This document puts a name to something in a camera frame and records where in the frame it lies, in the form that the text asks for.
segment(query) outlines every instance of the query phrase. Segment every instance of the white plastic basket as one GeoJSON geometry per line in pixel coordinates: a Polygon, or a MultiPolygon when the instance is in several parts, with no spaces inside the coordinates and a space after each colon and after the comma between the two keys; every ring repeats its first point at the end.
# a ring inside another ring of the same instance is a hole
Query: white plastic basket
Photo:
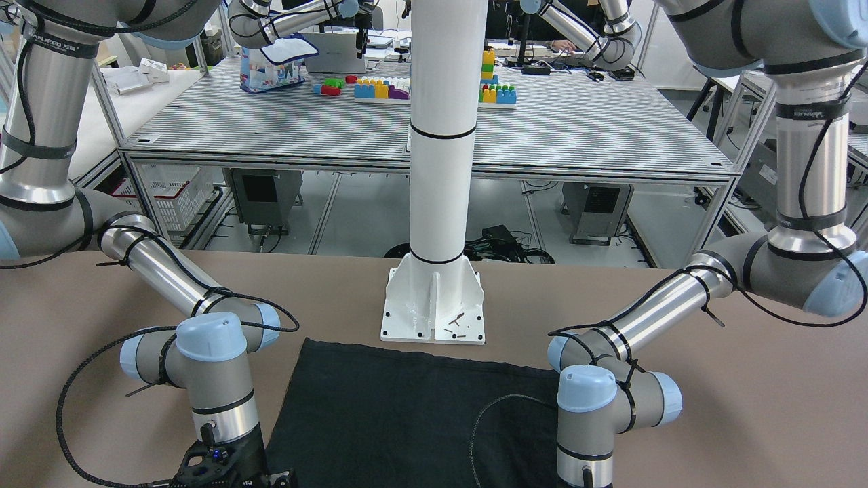
{"type": "MultiPolygon", "coordinates": [[[[171,232],[183,232],[193,221],[202,205],[213,191],[207,171],[196,166],[172,166],[153,164],[144,168],[150,182],[157,211],[171,232]]],[[[125,201],[141,212],[132,183],[124,178],[112,192],[112,196],[125,201]]]]}

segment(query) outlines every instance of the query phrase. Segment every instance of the person's hand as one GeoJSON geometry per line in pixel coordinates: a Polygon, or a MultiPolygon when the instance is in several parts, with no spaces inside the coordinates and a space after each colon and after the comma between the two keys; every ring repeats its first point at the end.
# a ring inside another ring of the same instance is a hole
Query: person's hand
{"type": "Polygon", "coordinates": [[[573,51],[578,51],[579,49],[575,46],[575,44],[570,41],[563,39],[561,41],[554,41],[551,44],[551,50],[557,51],[566,51],[570,54],[573,54],[573,51]]]}

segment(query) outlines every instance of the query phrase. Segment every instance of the white pillar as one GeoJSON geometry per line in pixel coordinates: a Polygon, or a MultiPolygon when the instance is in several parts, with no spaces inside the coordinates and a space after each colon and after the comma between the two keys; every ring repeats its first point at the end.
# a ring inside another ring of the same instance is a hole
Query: white pillar
{"type": "Polygon", "coordinates": [[[463,256],[486,0],[413,2],[410,247],[386,287],[382,340],[483,344],[463,256]]]}

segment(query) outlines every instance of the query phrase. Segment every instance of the black mat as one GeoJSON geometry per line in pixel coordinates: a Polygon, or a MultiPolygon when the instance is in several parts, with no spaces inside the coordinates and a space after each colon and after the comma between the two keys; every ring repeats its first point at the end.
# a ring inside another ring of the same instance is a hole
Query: black mat
{"type": "MultiPolygon", "coordinates": [[[[269,467],[295,468],[300,488],[475,488],[468,442],[479,412],[515,393],[554,405],[556,392],[553,371],[306,340],[269,467]]],[[[475,441],[482,487],[555,486],[556,434],[553,409],[492,406],[475,441]]]]}

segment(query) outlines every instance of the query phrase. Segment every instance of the gray floor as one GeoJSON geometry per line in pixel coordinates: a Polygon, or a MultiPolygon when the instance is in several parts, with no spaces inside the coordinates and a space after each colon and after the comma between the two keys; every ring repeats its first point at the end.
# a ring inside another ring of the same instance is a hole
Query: gray floor
{"type": "MultiPolygon", "coordinates": [[[[664,92],[676,108],[687,113],[695,92],[664,92]]],[[[721,150],[731,159],[738,154],[736,144],[744,141],[750,119],[750,103],[742,103],[739,122],[724,140],[721,150]]],[[[700,111],[694,124],[705,130],[708,112],[700,111]]],[[[569,218],[561,213],[561,185],[547,181],[474,179],[470,188],[467,238],[482,235],[482,229],[505,225],[525,247],[540,247],[558,264],[604,267],[647,267],[646,256],[636,245],[632,228],[625,225],[622,237],[608,246],[575,245],[569,242],[569,218]],[[537,187],[548,188],[537,190],[537,187]]],[[[247,226],[230,211],[207,249],[218,251],[268,252],[286,254],[327,254],[383,256],[390,248],[410,239],[410,183],[402,175],[338,175],[305,172],[301,187],[304,199],[290,213],[290,233],[271,235],[262,240],[248,235],[247,226]],[[327,205],[336,188],[331,206],[327,205]]],[[[643,215],[636,225],[650,232],[666,232],[665,226],[645,218],[649,209],[666,208],[673,221],[696,221],[701,210],[692,203],[690,187],[640,185],[630,214],[643,215]]],[[[684,237],[675,239],[664,250],[673,256],[687,253],[694,231],[680,228],[684,237]]]]}

